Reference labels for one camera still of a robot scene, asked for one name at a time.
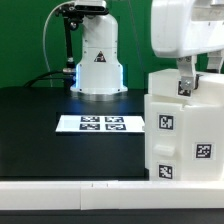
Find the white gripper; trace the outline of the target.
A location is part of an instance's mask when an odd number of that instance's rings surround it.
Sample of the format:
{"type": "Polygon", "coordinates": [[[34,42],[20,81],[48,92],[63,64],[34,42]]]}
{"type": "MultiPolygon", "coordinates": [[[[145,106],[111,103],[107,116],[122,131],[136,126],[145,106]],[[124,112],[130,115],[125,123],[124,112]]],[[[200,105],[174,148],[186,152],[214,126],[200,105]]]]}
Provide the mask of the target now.
{"type": "Polygon", "coordinates": [[[192,55],[210,52],[210,72],[220,73],[224,64],[224,0],[153,0],[151,44],[157,57],[178,58],[181,88],[193,90],[197,57],[192,55]]]}

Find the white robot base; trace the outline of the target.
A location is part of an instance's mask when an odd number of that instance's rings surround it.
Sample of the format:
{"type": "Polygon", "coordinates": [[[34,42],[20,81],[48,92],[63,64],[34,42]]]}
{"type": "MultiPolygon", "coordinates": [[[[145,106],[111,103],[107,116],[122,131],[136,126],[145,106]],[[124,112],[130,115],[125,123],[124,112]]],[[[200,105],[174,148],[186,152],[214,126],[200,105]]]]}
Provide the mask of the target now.
{"type": "Polygon", "coordinates": [[[107,100],[123,94],[123,66],[117,58],[118,23],[108,14],[84,17],[82,59],[76,65],[73,94],[88,99],[107,100]]]}

